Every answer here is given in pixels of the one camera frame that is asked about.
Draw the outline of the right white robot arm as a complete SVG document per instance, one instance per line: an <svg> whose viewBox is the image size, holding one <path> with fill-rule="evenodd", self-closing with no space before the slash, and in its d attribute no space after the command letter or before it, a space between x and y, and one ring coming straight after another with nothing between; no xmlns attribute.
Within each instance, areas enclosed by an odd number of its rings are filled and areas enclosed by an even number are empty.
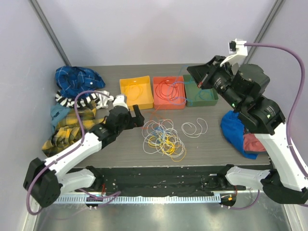
<svg viewBox="0 0 308 231"><path fill-rule="evenodd" d="M308 179L297 166L286 138L285 117L278 104L263 96L270 78L256 64L232 65L215 56L208 63L187 67L197 87L214 89L238 113L239 120L262 143L274 168L254 170L226 165L218 174L223 190L233 185L262 190L279 204L308 204Z"/></svg>

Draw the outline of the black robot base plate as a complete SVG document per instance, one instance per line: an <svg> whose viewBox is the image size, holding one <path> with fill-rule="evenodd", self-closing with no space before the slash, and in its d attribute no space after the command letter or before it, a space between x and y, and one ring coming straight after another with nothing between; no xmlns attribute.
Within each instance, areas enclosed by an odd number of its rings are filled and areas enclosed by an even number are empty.
<svg viewBox="0 0 308 231"><path fill-rule="evenodd" d="M84 190L107 195L119 191L121 196L130 197L185 197L245 189L220 178L218 174L223 169L222 166L98 168L102 182Z"/></svg>

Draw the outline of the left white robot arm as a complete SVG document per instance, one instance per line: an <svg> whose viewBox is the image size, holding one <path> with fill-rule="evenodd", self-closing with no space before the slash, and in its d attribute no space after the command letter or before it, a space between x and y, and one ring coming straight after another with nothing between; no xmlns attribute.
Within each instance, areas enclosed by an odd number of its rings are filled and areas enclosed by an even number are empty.
<svg viewBox="0 0 308 231"><path fill-rule="evenodd" d="M28 167L23 187L27 191L26 205L30 198L42 208L52 205L60 195L84 188L97 192L104 178L95 167L87 166L70 172L78 163L113 143L122 131L142 127L144 117L139 107L133 106L135 116L124 106L115 106L106 120L93 126L82 139L62 152L45 160L33 159Z"/></svg>

